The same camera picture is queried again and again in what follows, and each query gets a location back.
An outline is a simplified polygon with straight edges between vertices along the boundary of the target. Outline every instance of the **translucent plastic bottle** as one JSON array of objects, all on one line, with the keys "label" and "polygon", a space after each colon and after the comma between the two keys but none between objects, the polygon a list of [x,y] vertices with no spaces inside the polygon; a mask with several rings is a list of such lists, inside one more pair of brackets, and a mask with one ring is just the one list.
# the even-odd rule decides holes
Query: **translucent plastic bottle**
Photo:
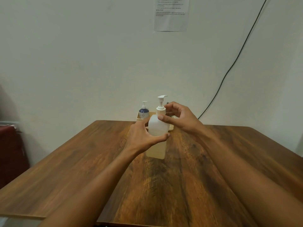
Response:
[{"label": "translucent plastic bottle", "polygon": [[[167,95],[159,96],[160,106],[157,107],[156,115],[152,115],[149,120],[149,133],[152,136],[160,136],[169,131],[169,124],[158,120],[158,115],[165,115],[166,109],[162,106],[164,97]],[[166,141],[157,143],[146,151],[146,156],[157,159],[164,159],[166,152]]]}]

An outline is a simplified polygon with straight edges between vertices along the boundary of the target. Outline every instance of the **blue bottle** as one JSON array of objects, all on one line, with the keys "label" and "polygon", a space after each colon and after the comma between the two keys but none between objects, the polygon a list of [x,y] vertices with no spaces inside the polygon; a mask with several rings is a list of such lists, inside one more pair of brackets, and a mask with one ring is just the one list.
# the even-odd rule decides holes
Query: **blue bottle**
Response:
[{"label": "blue bottle", "polygon": [[149,110],[146,109],[146,106],[145,106],[146,102],[147,101],[143,101],[142,108],[139,110],[139,117],[141,119],[145,119],[145,118],[149,117]]}]

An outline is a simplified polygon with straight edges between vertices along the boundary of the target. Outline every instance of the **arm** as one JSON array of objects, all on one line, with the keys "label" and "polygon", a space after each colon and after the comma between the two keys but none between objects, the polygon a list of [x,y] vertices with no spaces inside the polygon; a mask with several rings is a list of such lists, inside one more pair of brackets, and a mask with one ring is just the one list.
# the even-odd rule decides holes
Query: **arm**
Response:
[{"label": "arm", "polygon": [[124,150],[96,178],[63,202],[40,227],[93,226],[129,164],[152,145],[166,141],[169,134],[151,136],[145,126],[149,118],[131,125]]},{"label": "arm", "polygon": [[194,135],[208,152],[222,177],[261,226],[303,226],[303,204],[282,187],[265,177],[229,149],[207,129],[188,107],[172,102],[165,105],[168,115],[158,116]]}]

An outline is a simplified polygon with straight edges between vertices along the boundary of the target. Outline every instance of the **wooden table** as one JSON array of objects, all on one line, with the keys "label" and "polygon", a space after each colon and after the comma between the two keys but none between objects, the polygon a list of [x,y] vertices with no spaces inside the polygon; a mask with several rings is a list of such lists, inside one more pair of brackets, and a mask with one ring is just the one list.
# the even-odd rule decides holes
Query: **wooden table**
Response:
[{"label": "wooden table", "polygon": [[[118,156],[132,123],[92,123],[0,190],[0,215],[47,217]],[[301,157],[249,127],[209,127],[249,164],[303,202]],[[130,164],[98,222],[257,226],[205,150],[178,128],[171,134],[164,160],[142,154]]]}]

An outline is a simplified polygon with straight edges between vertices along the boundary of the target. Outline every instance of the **black cable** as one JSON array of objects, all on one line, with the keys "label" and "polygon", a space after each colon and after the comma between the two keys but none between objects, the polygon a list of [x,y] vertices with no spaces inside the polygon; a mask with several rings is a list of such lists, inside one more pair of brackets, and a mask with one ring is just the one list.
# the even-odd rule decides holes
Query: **black cable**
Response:
[{"label": "black cable", "polygon": [[255,22],[254,22],[254,24],[252,25],[252,28],[250,29],[249,34],[247,35],[246,40],[245,40],[245,42],[244,42],[244,44],[243,44],[243,46],[242,46],[242,48],[241,48],[241,50],[240,50],[240,52],[239,52],[237,58],[236,58],[236,60],[234,61],[234,63],[232,64],[232,66],[228,69],[227,73],[226,73],[225,76],[223,77],[223,80],[222,80],[222,82],[221,82],[221,84],[220,84],[220,86],[219,86],[218,91],[217,91],[216,94],[214,95],[214,98],[211,100],[210,104],[209,104],[209,105],[207,106],[207,108],[203,111],[203,113],[199,116],[199,118],[206,112],[206,110],[207,110],[207,109],[209,108],[209,106],[212,104],[212,102],[213,102],[214,99],[216,98],[216,96],[217,96],[217,94],[218,94],[218,92],[219,92],[219,90],[220,90],[220,88],[221,88],[221,86],[222,86],[222,84],[223,84],[223,81],[224,81],[225,77],[227,76],[227,74],[229,73],[229,71],[233,68],[234,64],[237,62],[237,60],[238,60],[238,58],[239,58],[239,56],[240,56],[240,54],[241,54],[241,52],[242,52],[242,50],[243,50],[245,44],[246,44],[246,42],[247,42],[247,40],[248,40],[248,38],[249,38],[250,33],[252,32],[252,29],[254,28],[254,26],[255,26],[255,24],[256,24],[256,22],[257,22],[259,16],[260,16],[260,13],[261,13],[261,11],[262,11],[262,9],[263,9],[263,7],[264,7],[266,1],[267,1],[267,0],[264,1],[263,5],[262,5],[262,7],[261,7],[261,9],[260,9],[260,11],[259,11],[259,14],[258,14],[258,16],[257,16],[257,18],[256,18],[256,20],[255,20]]}]

